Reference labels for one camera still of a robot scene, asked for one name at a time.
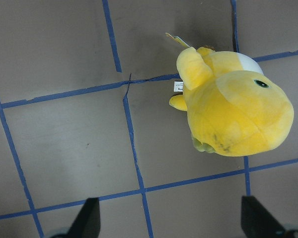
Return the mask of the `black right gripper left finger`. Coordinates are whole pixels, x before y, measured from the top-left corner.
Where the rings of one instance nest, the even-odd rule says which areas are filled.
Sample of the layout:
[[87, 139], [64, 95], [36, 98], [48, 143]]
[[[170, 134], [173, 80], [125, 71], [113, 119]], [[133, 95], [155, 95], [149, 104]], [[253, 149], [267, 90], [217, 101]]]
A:
[[101, 230], [99, 198], [88, 198], [66, 233], [50, 238], [98, 238]]

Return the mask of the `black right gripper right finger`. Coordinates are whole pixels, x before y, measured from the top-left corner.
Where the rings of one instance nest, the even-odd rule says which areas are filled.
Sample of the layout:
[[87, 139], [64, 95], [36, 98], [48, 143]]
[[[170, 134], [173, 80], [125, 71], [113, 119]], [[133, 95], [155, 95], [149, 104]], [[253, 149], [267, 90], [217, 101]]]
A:
[[286, 229], [255, 196], [242, 196], [240, 224], [247, 238], [298, 238], [298, 229]]

